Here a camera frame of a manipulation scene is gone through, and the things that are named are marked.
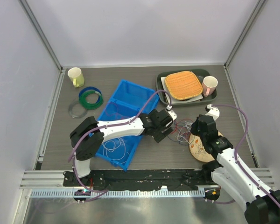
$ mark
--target white panel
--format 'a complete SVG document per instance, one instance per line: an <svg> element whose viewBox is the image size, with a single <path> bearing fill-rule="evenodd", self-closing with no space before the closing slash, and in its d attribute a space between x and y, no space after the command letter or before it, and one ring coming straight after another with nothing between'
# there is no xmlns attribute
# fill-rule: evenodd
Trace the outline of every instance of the white panel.
<svg viewBox="0 0 280 224"><path fill-rule="evenodd" d="M269 0L230 65L257 159L280 188L280 0Z"/></svg>
<svg viewBox="0 0 280 224"><path fill-rule="evenodd" d="M0 0L0 224L12 223L58 70L16 0Z"/></svg>
<svg viewBox="0 0 280 224"><path fill-rule="evenodd" d="M257 0L28 0L63 66L224 63Z"/></svg>

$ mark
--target white cup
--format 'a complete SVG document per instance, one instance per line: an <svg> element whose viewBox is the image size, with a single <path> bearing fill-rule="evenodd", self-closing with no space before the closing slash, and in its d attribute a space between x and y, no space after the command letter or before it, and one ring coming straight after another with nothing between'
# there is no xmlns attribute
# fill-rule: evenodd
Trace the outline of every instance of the white cup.
<svg viewBox="0 0 280 224"><path fill-rule="evenodd" d="M205 97L208 97L216 89L217 85L218 85L218 80L215 77L213 76L205 77L202 82L202 87L203 87L202 94Z"/></svg>

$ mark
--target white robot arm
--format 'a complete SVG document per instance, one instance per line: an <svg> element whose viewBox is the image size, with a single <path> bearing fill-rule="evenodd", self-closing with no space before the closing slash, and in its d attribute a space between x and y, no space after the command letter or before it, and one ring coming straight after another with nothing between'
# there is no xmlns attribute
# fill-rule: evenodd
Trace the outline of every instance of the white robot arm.
<svg viewBox="0 0 280 224"><path fill-rule="evenodd" d="M138 118L134 117L115 121L96 121L94 117L86 118L71 134L71 144L74 147L78 140L89 130L105 126L86 137L75 152L75 167L79 178L87 176L90 170L91 157L98 151L100 145L110 139L150 135L156 142L163 140L173 129L171 125L176 120L176 113L168 110L152 110L149 114L142 113Z"/></svg>
<svg viewBox="0 0 280 224"><path fill-rule="evenodd" d="M218 135L215 120L219 110L212 105L206 107L207 113L199 115L192 124L191 133L200 137L207 153L214 157L203 165L204 178L224 188L245 212L249 224L280 223L280 209L264 193L262 187L280 203L280 190L273 191L263 183L237 155L233 145ZM237 163L258 183L257 185L244 173Z"/></svg>

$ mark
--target blue plastic crate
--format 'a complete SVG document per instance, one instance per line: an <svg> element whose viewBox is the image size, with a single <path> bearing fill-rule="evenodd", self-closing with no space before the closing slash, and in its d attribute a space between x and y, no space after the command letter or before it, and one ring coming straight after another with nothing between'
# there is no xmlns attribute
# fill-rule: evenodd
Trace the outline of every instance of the blue plastic crate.
<svg viewBox="0 0 280 224"><path fill-rule="evenodd" d="M98 120L112 121L135 116L154 92L154 90L147 87L122 80L108 101L106 108L98 117ZM143 112L150 113L156 108L158 100L159 97L156 95ZM126 171L141 139L142 136L123 137L122 140L126 147L119 139L110 140L104 143L105 147L114 148L115 146L118 148L107 151L101 145L96 156L109 161L115 167L120 166Z"/></svg>

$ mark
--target round wooden board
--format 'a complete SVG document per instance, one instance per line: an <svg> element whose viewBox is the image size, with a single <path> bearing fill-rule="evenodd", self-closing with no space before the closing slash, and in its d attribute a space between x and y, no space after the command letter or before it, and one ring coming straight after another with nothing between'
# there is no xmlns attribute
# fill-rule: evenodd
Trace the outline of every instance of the round wooden board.
<svg viewBox="0 0 280 224"><path fill-rule="evenodd" d="M202 142L198 136L195 136L193 134L190 135L189 142L190 152L195 159L201 162L210 162L214 160L214 158L205 151Z"/></svg>

